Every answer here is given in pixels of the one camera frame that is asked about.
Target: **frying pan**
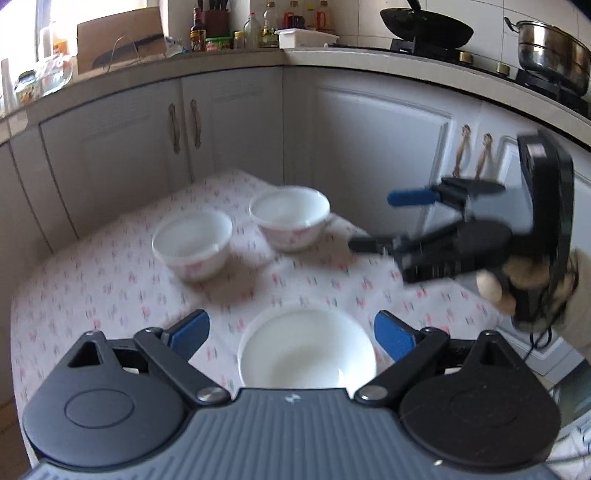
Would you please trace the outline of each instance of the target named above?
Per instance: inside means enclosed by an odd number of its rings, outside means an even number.
[[[452,17],[425,12],[418,0],[408,0],[411,8],[386,8],[379,14],[388,30],[403,40],[417,40],[441,48],[459,48],[474,30]]]

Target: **window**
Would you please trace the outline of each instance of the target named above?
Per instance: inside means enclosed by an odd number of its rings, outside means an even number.
[[[0,59],[8,59],[10,76],[35,66],[35,16],[37,0],[12,0],[0,10]]]
[[[60,36],[68,39],[70,54],[76,55],[76,26],[79,23],[145,7],[146,0],[51,0],[50,20],[56,23]]]
[[[70,53],[76,55],[78,23],[144,8],[147,4],[157,5],[157,1],[0,0],[0,60],[9,59],[10,74],[16,82],[22,72],[34,68],[38,29],[49,21],[56,22],[57,32],[67,38]]]

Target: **metal screw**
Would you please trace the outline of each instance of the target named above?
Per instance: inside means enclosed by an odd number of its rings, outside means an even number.
[[[197,392],[197,399],[204,403],[223,403],[230,399],[230,394],[222,387],[206,387]]]
[[[381,385],[365,385],[358,393],[366,401],[380,401],[388,396],[388,390]]]

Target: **floral tablecloth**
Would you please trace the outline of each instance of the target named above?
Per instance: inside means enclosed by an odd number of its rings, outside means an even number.
[[[340,217],[332,217],[308,250],[274,252],[248,215],[251,197],[274,188],[240,171],[211,177],[121,216],[40,267],[12,304],[12,373],[20,417],[83,332],[97,329],[107,338],[128,338],[143,327],[170,326],[198,308],[208,312],[211,334],[190,362],[233,394],[241,386],[238,343],[265,309],[320,302],[348,312],[372,339],[372,322],[382,309],[416,328],[437,326],[454,338],[475,338],[496,326],[496,310],[452,281],[404,287],[391,259],[351,254],[347,239],[358,229]],[[154,259],[151,236],[166,215],[203,206],[232,218],[232,253],[216,278],[184,284]],[[391,361],[374,345],[382,371]]]

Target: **stove knob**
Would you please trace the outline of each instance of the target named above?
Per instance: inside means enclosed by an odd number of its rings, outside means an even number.
[[[496,72],[503,77],[508,77],[511,73],[511,67],[500,61],[496,64]]]

